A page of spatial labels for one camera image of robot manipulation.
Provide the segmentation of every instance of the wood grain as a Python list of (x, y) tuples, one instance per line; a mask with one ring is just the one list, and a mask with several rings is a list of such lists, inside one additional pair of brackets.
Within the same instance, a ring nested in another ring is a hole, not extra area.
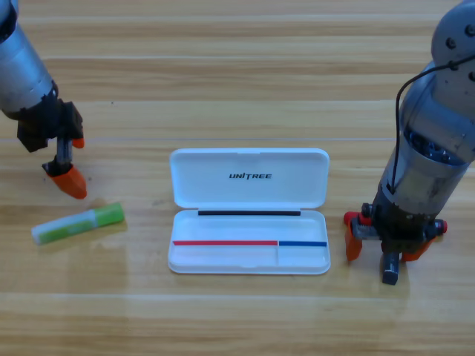
[[(351, 266), (342, 217), (376, 193), (394, 96), (430, 60), (452, 0), (23, 0), (22, 25), (85, 119), (89, 195), (45, 179), (0, 121), (0, 355), (473, 355), (475, 171), (449, 231), (396, 287), (381, 249)], [(191, 276), (167, 266), (178, 148), (330, 155), (332, 267), (318, 277)], [(38, 248), (30, 229), (105, 202), (127, 222)]]

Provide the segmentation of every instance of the red line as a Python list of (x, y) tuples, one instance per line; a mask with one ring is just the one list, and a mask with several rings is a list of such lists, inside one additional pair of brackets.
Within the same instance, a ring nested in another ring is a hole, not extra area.
[(176, 246), (277, 246), (278, 242), (277, 241), (271, 241), (271, 240), (263, 240), (263, 241), (229, 241), (229, 240), (201, 240), (201, 241), (184, 241), (184, 240), (178, 240), (173, 242), (174, 245)]

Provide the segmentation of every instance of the blue line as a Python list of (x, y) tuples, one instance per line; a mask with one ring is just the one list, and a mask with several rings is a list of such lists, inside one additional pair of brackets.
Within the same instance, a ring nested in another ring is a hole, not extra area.
[(327, 247), (327, 243), (317, 241), (279, 241), (279, 246)]

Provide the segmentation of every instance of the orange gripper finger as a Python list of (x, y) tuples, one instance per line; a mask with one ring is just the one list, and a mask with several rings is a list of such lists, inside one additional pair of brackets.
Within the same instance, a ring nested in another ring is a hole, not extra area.
[(435, 239), (432, 239), (431, 241), (426, 242), (422, 247), (414, 252), (413, 254), (408, 254), (407, 252), (404, 252), (401, 256), (401, 261), (402, 262), (412, 262), (412, 261), (417, 261), (424, 252), (426, 252), (430, 246), (431, 243), (433, 243)]
[(363, 248), (363, 242), (361, 240), (357, 240), (353, 236), (353, 232), (351, 231), (351, 221), (347, 223), (347, 232), (344, 235), (344, 241), (347, 245), (347, 260), (348, 262), (354, 261), (359, 257), (361, 249)]
[(82, 174), (73, 166), (69, 172), (50, 178), (59, 189), (76, 199), (84, 199), (88, 195), (86, 181)]
[(348, 211), (347, 213), (345, 213), (345, 215), (343, 216), (343, 222), (345, 225), (348, 225), (348, 223), (350, 222), (351, 219), (357, 217), (359, 215), (358, 212), (356, 211)]
[(73, 147), (84, 148), (84, 146), (85, 146), (84, 139), (73, 139)]

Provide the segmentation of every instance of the white case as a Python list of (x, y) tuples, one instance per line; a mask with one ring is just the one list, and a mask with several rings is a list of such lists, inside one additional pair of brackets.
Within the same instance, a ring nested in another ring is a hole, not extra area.
[(317, 148), (181, 149), (170, 156), (177, 273), (323, 274), (330, 166)]

